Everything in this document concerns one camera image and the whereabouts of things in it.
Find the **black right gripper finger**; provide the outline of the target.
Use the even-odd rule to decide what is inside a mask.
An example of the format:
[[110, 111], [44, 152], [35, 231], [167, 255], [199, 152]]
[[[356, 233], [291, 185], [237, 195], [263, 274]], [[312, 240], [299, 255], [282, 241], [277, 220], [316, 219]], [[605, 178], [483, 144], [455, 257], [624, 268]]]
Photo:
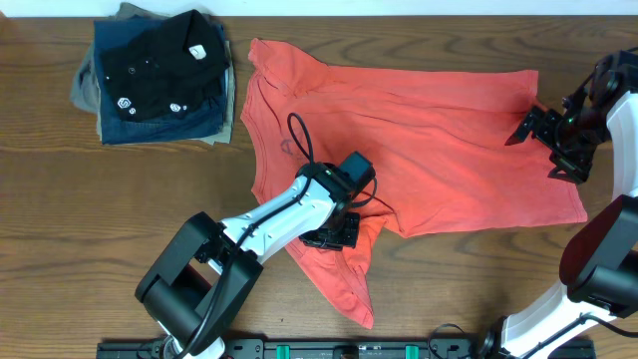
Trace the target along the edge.
[[555, 167], [548, 173], [547, 177], [553, 180], [563, 180], [574, 184], [581, 184], [580, 177], [570, 169]]
[[532, 112], [529, 112], [506, 140], [505, 145], [514, 146], [523, 143], [532, 132], [534, 122], [535, 115]]

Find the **red soccer t-shirt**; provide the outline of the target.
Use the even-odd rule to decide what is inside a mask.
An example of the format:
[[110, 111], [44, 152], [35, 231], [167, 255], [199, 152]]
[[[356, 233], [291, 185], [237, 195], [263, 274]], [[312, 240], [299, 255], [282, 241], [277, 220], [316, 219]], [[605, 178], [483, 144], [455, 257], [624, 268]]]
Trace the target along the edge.
[[367, 158], [377, 184], [361, 195], [354, 248], [292, 241], [288, 253], [345, 317], [371, 328], [367, 272], [383, 229], [402, 237], [583, 222], [573, 183], [549, 179], [549, 151], [505, 142], [536, 104], [538, 74], [420, 72], [322, 63], [299, 48], [255, 39], [241, 119], [253, 142], [253, 193], [266, 202], [304, 165]]

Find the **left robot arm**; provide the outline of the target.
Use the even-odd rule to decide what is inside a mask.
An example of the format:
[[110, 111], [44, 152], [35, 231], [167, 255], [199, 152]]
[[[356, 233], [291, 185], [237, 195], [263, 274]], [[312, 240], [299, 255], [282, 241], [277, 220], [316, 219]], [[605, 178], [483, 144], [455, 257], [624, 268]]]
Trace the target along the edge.
[[189, 218], [138, 284], [135, 297], [166, 332], [170, 358], [218, 358], [222, 334], [263, 271], [294, 239], [340, 251], [353, 247], [360, 216], [355, 197], [375, 179], [370, 162], [352, 154], [338, 166], [310, 162], [291, 187], [242, 215]]

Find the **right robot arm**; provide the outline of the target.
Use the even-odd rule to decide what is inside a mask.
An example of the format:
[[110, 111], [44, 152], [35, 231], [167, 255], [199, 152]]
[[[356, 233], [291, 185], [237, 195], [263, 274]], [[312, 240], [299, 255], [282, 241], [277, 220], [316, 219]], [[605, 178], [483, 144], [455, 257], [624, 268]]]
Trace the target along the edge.
[[477, 358], [593, 358], [582, 338], [600, 325], [625, 338], [613, 322], [637, 311], [637, 51], [599, 60], [562, 101], [564, 111], [533, 107], [508, 139], [533, 137], [550, 150], [549, 177], [582, 184], [597, 147], [613, 145], [611, 202], [567, 243], [559, 279], [522, 311], [500, 318], [477, 347]]

